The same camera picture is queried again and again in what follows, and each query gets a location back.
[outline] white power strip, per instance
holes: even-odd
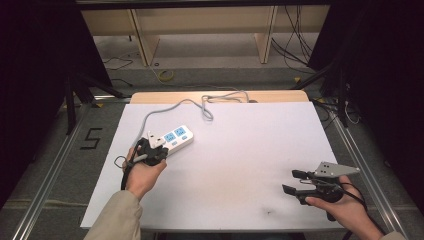
[[[168,156],[189,145],[194,140],[194,135],[186,125],[178,128],[162,136],[165,139],[163,147],[168,148]]]

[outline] hand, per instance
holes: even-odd
[[[347,176],[339,177],[339,181],[351,184]],[[360,198],[359,192],[349,184],[343,184],[343,189]],[[351,230],[360,239],[371,240],[383,237],[383,234],[368,217],[362,204],[346,194],[335,203],[314,197],[307,197],[305,200],[310,205],[329,212],[343,227]]]
[[[128,160],[131,158],[133,151],[134,148],[130,148],[127,155]],[[126,162],[123,163],[122,167],[125,169]],[[165,168],[166,160],[162,160],[155,166],[148,166],[144,163],[135,164],[130,171],[125,189],[134,194],[138,200],[141,200],[155,186],[156,180]]]

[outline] white paper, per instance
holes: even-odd
[[[126,156],[151,111],[168,104],[125,107],[105,165],[81,227],[90,228],[109,198],[120,189]],[[324,211],[302,206],[282,184],[313,189],[292,177],[294,169],[315,170],[322,161],[337,163],[313,105],[290,103],[182,104],[151,115],[145,132],[163,135],[180,125],[194,142],[167,159],[168,166],[143,198],[142,228],[155,231],[285,231],[334,229]]]

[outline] black tape mark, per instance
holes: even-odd
[[[96,149],[97,148],[97,144],[99,144],[101,138],[90,138],[90,134],[91,134],[91,131],[100,131],[102,129],[103,128],[90,128],[88,130],[87,136],[85,136],[85,141],[87,141],[87,142],[88,141],[90,141],[90,142],[94,141],[96,143],[94,144],[94,147],[81,147],[80,150]]]

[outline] beige sleeve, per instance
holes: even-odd
[[[405,240],[405,238],[398,232],[391,232],[382,237],[380,240]]]
[[[129,191],[115,193],[103,208],[85,240],[140,239],[142,208]]]

